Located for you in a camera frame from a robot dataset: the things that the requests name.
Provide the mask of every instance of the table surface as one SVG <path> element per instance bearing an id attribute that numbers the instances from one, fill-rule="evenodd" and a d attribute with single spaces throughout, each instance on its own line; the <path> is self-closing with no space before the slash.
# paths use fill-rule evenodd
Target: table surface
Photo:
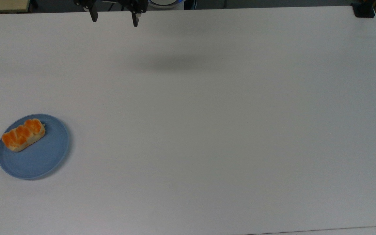
<path id="1" fill-rule="evenodd" d="M 351 7 L 0 15 L 0 137 L 33 113 L 69 156 L 0 168 L 0 234 L 376 226 L 376 18 Z"/>

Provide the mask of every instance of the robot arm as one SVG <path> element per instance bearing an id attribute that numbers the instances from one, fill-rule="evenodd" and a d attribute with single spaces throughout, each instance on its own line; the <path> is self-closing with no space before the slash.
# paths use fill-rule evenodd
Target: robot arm
<path id="1" fill-rule="evenodd" d="M 95 7 L 96 0 L 73 0 L 75 5 L 82 6 L 85 11 L 89 11 L 92 21 L 97 22 L 98 12 Z M 148 9 L 148 0 L 109 0 L 112 3 L 119 3 L 127 8 L 132 13 L 133 25 L 137 27 L 139 24 L 139 18 L 142 13 L 145 13 Z"/>

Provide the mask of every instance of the bread roll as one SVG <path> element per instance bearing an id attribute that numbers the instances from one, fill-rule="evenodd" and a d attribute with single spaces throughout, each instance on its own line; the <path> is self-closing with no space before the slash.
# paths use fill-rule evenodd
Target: bread roll
<path id="1" fill-rule="evenodd" d="M 44 124 L 39 119 L 28 119 L 24 125 L 20 125 L 2 136 L 6 147 L 14 152 L 19 152 L 30 144 L 35 143 L 46 133 Z"/>

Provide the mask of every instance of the plate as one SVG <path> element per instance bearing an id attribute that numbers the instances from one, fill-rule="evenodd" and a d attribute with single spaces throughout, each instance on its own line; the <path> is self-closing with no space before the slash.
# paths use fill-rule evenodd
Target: plate
<path id="1" fill-rule="evenodd" d="M 5 133 L 33 118 L 39 119 L 46 128 L 46 134 L 37 142 L 20 152 L 13 152 L 0 139 L 1 168 L 7 174 L 23 180 L 35 180 L 56 169 L 65 158 L 69 147 L 66 127 L 59 119 L 47 114 L 25 116 L 9 126 Z"/>

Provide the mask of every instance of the floor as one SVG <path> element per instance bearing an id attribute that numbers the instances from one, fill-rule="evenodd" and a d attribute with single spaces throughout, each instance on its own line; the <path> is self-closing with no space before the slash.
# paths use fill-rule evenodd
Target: floor
<path id="1" fill-rule="evenodd" d="M 39 8 L 35 13 L 45 12 L 81 12 L 82 7 L 75 6 L 73 0 L 36 0 Z M 358 0 L 228 0 L 227 8 L 277 8 L 304 6 L 349 6 Z M 197 9 L 221 9 L 224 0 L 197 0 Z M 107 11 L 111 3 L 96 2 L 98 11 Z M 111 11 L 119 11 L 121 6 L 114 4 Z"/>

